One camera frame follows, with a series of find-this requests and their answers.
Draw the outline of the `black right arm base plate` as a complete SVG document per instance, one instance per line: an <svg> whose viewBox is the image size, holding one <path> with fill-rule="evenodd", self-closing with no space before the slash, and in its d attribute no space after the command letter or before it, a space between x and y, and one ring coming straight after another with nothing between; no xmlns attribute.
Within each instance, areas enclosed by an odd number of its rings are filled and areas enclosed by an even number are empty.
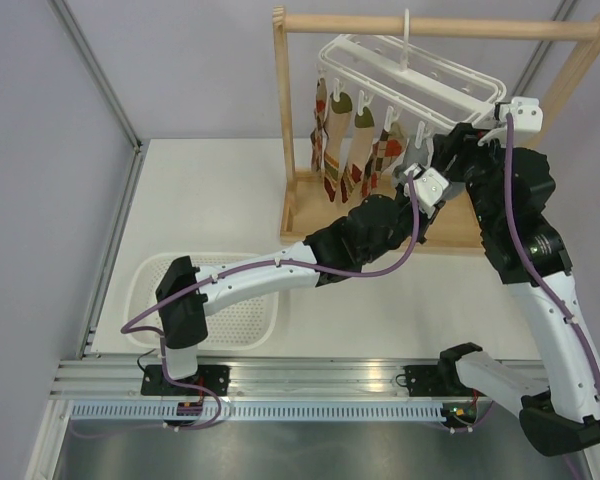
<svg viewBox="0 0 600 480"><path fill-rule="evenodd" d="M448 390L434 364L412 364L403 367L403 385L412 397L442 397L448 395Z"/></svg>

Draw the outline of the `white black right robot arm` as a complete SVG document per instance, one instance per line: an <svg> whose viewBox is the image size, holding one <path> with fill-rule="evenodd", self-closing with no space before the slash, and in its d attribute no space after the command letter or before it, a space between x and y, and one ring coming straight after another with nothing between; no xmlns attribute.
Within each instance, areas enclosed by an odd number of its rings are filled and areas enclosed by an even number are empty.
<svg viewBox="0 0 600 480"><path fill-rule="evenodd" d="M474 343L441 352L436 379L472 389L512 413L547 457L600 444L600 357L577 299L573 264L543 210L556 185L546 155L488 140L468 123L433 138L431 165L466 188L485 256L526 316L548 380L532 381Z"/></svg>

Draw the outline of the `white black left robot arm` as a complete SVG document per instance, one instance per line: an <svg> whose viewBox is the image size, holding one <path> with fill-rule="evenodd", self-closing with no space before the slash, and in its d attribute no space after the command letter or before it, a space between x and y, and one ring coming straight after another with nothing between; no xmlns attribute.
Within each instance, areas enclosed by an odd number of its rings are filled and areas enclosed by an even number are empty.
<svg viewBox="0 0 600 480"><path fill-rule="evenodd" d="M197 349L208 317L234 304L294 288L364 276L364 266L425 240L444 201L421 194L371 195L347 215L274 254L226 266L201 267L188 256L169 265L155 295L163 337L163 381L178 395L199 381Z"/></svg>

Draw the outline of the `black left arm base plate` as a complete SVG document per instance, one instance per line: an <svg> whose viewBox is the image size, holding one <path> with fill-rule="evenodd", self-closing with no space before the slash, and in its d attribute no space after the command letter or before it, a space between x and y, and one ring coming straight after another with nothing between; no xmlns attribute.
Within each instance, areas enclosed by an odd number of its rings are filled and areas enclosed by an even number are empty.
<svg viewBox="0 0 600 480"><path fill-rule="evenodd" d="M181 383L196 384L212 391L217 396L227 394L230 383L230 368L226 365L202 365L193 377L181 379ZM191 388L176 386L166 380L160 365L148 365L144 368L141 383L142 396L195 396L203 395Z"/></svg>

